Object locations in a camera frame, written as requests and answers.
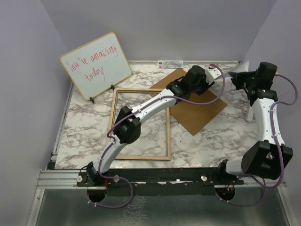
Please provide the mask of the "clear acrylic sheet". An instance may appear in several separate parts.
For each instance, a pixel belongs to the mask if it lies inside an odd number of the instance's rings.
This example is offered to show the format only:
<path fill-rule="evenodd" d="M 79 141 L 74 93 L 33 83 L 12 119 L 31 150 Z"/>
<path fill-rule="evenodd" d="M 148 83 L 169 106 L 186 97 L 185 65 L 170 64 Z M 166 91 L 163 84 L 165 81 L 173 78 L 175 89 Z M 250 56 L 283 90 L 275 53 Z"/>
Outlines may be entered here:
<path fill-rule="evenodd" d="M 121 108 L 133 108 L 157 94 L 148 93 L 118 93 L 115 109 L 116 121 Z M 127 145 L 119 156 L 166 156 L 166 110 L 152 116 L 141 127 L 141 135 L 134 143 Z"/>

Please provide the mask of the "wooden picture frame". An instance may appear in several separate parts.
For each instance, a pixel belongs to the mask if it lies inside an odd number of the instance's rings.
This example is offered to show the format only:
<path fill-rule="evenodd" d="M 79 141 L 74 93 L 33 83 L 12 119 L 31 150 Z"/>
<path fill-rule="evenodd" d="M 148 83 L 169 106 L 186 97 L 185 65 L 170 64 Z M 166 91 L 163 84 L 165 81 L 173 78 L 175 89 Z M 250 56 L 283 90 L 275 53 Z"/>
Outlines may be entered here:
<path fill-rule="evenodd" d="M 109 129 L 114 125 L 115 109 L 117 105 L 118 93 L 148 93 L 158 94 L 163 89 L 147 88 L 115 88 L 113 92 L 112 108 L 110 114 Z M 116 160 L 143 160 L 143 161 L 170 161 L 171 160 L 171 137 L 170 137 L 170 110 L 166 109 L 166 156 L 117 156 Z"/>

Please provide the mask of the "landscape photo print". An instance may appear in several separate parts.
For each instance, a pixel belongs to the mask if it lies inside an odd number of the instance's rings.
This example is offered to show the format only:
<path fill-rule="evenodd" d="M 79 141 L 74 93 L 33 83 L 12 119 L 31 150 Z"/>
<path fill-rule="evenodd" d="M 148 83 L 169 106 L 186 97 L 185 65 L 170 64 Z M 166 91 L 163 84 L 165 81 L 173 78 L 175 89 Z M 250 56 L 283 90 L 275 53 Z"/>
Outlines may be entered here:
<path fill-rule="evenodd" d="M 237 67 L 231 70 L 234 73 L 248 72 L 249 71 L 249 60 L 241 62 Z"/>

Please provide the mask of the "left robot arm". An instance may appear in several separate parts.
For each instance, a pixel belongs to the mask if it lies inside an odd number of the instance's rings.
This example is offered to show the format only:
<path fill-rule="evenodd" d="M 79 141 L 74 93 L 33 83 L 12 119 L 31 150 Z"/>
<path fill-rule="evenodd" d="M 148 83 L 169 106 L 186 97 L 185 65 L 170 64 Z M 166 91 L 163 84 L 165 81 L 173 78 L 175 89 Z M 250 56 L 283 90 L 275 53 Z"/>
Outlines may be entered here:
<path fill-rule="evenodd" d="M 165 89 L 145 103 L 129 108 L 121 108 L 115 124 L 108 131 L 109 143 L 97 161 L 87 166 L 87 179 L 98 186 L 103 182 L 104 173 L 110 168 L 120 151 L 135 142 L 141 135 L 141 126 L 152 116 L 172 107 L 180 101 L 188 101 L 191 94 L 203 94 L 222 75 L 222 72 L 211 65 L 206 69 L 192 66 L 185 76 L 168 83 Z"/>

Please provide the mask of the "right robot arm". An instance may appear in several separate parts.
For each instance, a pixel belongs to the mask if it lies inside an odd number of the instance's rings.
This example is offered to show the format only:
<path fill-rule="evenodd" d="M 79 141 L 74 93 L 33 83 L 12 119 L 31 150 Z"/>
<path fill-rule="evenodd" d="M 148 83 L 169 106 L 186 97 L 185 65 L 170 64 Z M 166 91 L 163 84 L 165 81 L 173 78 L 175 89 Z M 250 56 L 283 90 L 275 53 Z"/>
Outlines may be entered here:
<path fill-rule="evenodd" d="M 276 91 L 271 89 L 277 66 L 260 62 L 256 71 L 230 72 L 231 81 L 237 90 L 244 90 L 253 110 L 256 126 L 256 143 L 239 160 L 223 160 L 216 172 L 216 179 L 227 184 L 235 176 L 254 175 L 264 179 L 280 179 L 293 156 L 292 148 L 282 139 Z"/>

